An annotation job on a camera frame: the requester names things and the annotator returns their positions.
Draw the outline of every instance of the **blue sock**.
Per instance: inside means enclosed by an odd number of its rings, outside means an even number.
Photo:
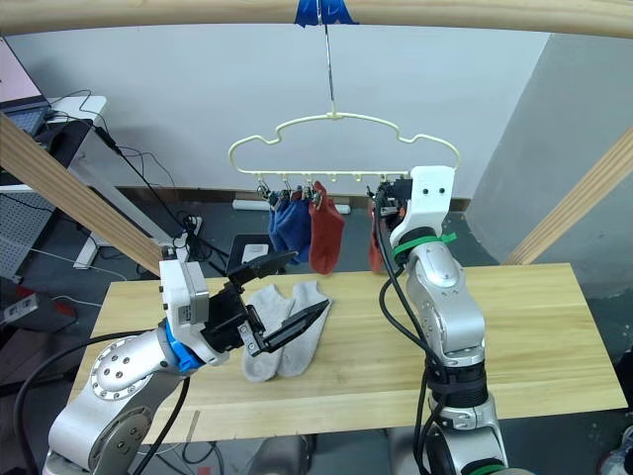
[[[312,238],[312,219],[309,204],[302,199],[291,200],[288,209],[276,221],[276,231],[289,250],[299,253],[291,262],[308,262]]]
[[[277,230],[278,219],[279,217],[281,217],[284,211],[286,211],[287,208],[288,200],[284,200],[282,203],[280,203],[277,211],[273,211],[273,209],[271,208],[268,214],[268,236],[270,236],[270,240],[272,240],[273,242],[273,247],[277,252],[288,250],[288,246]]]

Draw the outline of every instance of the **sock hanger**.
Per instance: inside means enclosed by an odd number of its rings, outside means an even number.
[[[322,17],[321,17],[321,0],[317,0],[316,1],[316,13],[317,13],[317,17],[318,17],[318,24],[319,25],[323,25],[322,22]],[[399,142],[402,143],[415,143],[420,139],[425,139],[428,141],[432,141],[432,142],[436,142],[436,143],[441,143],[445,146],[447,146],[448,148],[451,149],[451,151],[455,154],[456,160],[455,160],[455,166],[454,169],[457,170],[457,168],[460,165],[460,161],[461,161],[461,156],[459,153],[459,150],[457,149],[457,147],[455,145],[453,145],[451,142],[446,141],[444,139],[440,139],[438,137],[434,137],[434,136],[428,136],[427,134],[417,134],[415,136],[413,136],[410,139],[407,139],[406,137],[403,137],[401,134],[401,130],[400,127],[398,127],[396,124],[394,124],[393,122],[390,121],[386,121],[384,119],[379,119],[377,117],[372,117],[372,116],[365,116],[363,114],[351,114],[348,112],[338,112],[336,110],[336,101],[334,100],[334,85],[333,85],[333,80],[332,80],[332,66],[331,66],[331,61],[330,61],[330,53],[329,53],[329,34],[327,31],[327,24],[324,24],[324,30],[325,30],[325,52],[326,52],[326,56],[327,56],[327,75],[328,75],[328,79],[329,79],[329,100],[330,100],[330,104],[331,104],[331,111],[325,114],[321,114],[321,115],[317,115],[317,116],[306,116],[306,117],[301,117],[299,119],[294,119],[292,121],[288,121],[288,122],[284,122],[283,124],[280,124],[279,126],[277,126],[277,128],[275,129],[275,139],[272,140],[267,140],[262,136],[250,136],[250,137],[246,137],[245,139],[241,139],[237,142],[235,142],[233,145],[230,146],[230,148],[228,149],[228,160],[230,161],[230,164],[233,168],[235,168],[237,171],[239,171],[240,173],[246,173],[246,174],[250,174],[250,175],[254,175],[257,179],[257,192],[260,194],[260,196],[264,197],[264,195],[266,194],[270,194],[270,189],[268,188],[268,185],[266,185],[265,181],[264,181],[264,177],[266,175],[278,175],[281,177],[282,181],[286,184],[286,187],[289,188],[290,184],[288,181],[288,175],[303,175],[304,177],[306,177],[307,181],[308,181],[308,186],[310,186],[312,188],[312,183],[313,183],[313,176],[314,175],[325,175],[328,176],[330,178],[330,180],[332,182],[335,182],[337,180],[338,175],[350,175],[353,176],[354,179],[356,181],[361,181],[363,179],[363,176],[367,175],[367,176],[378,176],[380,177],[381,181],[386,181],[388,176],[402,176],[402,177],[407,177],[408,176],[408,171],[407,170],[383,170],[383,171],[360,171],[360,170],[356,170],[356,171],[342,171],[342,170],[246,170],[244,168],[239,167],[238,165],[235,164],[235,159],[234,159],[234,154],[235,154],[235,150],[240,147],[241,145],[244,145],[245,143],[249,143],[249,142],[253,142],[253,141],[260,141],[262,143],[265,143],[267,145],[275,145],[279,142],[282,141],[282,135],[281,132],[284,129],[287,129],[289,127],[295,126],[297,124],[302,124],[302,123],[306,123],[306,122],[315,122],[315,121],[338,121],[338,120],[342,120],[342,119],[356,119],[356,120],[360,120],[360,121],[367,121],[367,122],[371,122],[374,124],[379,124],[382,126],[386,126],[389,127],[391,129],[394,130],[394,132],[396,132],[396,140],[398,140]]]

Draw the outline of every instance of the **monitor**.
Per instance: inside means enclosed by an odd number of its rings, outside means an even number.
[[[0,38],[0,111],[44,106],[47,100],[4,38]]]

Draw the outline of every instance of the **green cable tie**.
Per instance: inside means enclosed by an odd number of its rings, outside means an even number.
[[[397,256],[401,252],[411,249],[412,247],[416,247],[417,245],[424,244],[426,242],[444,242],[449,243],[457,238],[457,234],[451,233],[450,235],[442,235],[440,237],[437,236],[423,236],[418,237],[414,240],[410,240],[409,242],[405,242],[404,244],[397,245],[394,248],[394,256]]]
[[[491,473],[499,472],[504,468],[505,467],[503,465],[486,465],[485,467],[478,468],[474,472],[469,473],[469,475],[489,475]]]

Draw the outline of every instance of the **wooden tabletop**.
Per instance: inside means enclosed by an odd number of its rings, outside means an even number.
[[[500,419],[578,413],[626,406],[587,303],[569,264],[471,267],[468,288],[486,317],[489,388]],[[250,383],[241,349],[227,364],[193,377],[180,417],[165,441],[222,440],[360,428],[412,426],[422,369],[420,350],[396,332],[378,307],[386,277],[370,272],[284,275],[274,283],[286,297],[293,284],[318,279],[333,300],[315,359],[302,376]],[[209,279],[218,290],[223,279]],[[394,293],[392,313],[405,318]],[[154,328],[163,311],[158,281],[111,285],[93,335]],[[102,345],[84,356],[70,398],[86,381]],[[153,441],[179,389],[157,411]]]

